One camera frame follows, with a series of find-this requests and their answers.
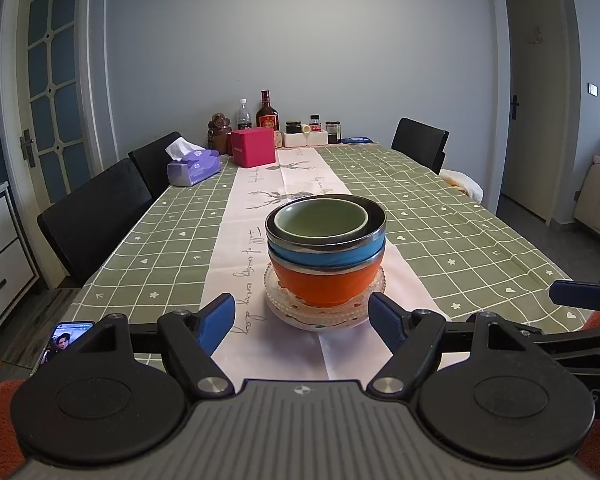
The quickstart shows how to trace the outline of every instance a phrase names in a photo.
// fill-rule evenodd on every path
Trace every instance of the dining table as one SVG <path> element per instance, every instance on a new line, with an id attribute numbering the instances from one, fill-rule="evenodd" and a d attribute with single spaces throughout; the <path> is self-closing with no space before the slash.
<path id="1" fill-rule="evenodd" d="M 192 187 L 168 187 L 76 295 L 64 320 L 125 314 L 155 322 L 192 312 L 223 292 L 234 326 L 213 359 L 239 389 L 245 378 L 365 383 L 390 352 L 368 321 L 301 330 L 265 301 L 269 265 L 264 221 L 304 196 L 350 193 L 387 216 L 385 294 L 406 310 L 428 308 L 463 321 L 489 310 L 545 333 L 580 329 L 587 314 L 554 305 L 548 287 L 568 277 L 528 240 L 439 175 L 379 144 L 276 150 L 276 161 L 221 171 Z M 162 368 L 159 354 L 136 354 Z"/>

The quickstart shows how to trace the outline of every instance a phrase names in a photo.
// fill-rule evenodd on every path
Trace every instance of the phone screen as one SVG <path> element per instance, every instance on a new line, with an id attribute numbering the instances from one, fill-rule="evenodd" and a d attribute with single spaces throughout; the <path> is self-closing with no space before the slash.
<path id="1" fill-rule="evenodd" d="M 32 374 L 39 367 L 51 362 L 60 352 L 66 350 L 71 343 L 87 332 L 93 325 L 93 321 L 58 323 L 51 333 L 49 341 L 47 341 L 46 347 Z"/>

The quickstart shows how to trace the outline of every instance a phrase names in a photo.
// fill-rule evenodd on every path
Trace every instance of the orange bowl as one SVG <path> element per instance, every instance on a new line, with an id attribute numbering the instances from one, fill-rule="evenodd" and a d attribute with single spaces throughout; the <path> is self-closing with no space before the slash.
<path id="1" fill-rule="evenodd" d="M 349 269 L 343 267 L 316 269 L 301 267 L 282 260 L 271 253 L 271 264 L 280 280 L 280 286 L 311 306 L 329 308 L 346 303 L 362 294 L 380 269 L 384 245 L 366 262 Z"/>

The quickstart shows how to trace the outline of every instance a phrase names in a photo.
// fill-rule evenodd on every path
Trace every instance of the red bottle label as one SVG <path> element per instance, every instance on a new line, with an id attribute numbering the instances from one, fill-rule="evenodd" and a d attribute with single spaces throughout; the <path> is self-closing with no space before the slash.
<path id="1" fill-rule="evenodd" d="M 260 119 L 261 128 L 276 129 L 276 116 L 275 115 L 263 115 Z"/>

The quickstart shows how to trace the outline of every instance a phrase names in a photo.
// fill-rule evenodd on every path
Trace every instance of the green bowl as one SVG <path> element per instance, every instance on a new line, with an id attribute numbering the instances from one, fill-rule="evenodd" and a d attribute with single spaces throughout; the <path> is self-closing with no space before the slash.
<path id="1" fill-rule="evenodd" d="M 368 218 L 365 208 L 355 202 L 317 196 L 283 207 L 273 221 L 289 242 L 336 244 L 353 240 Z"/>

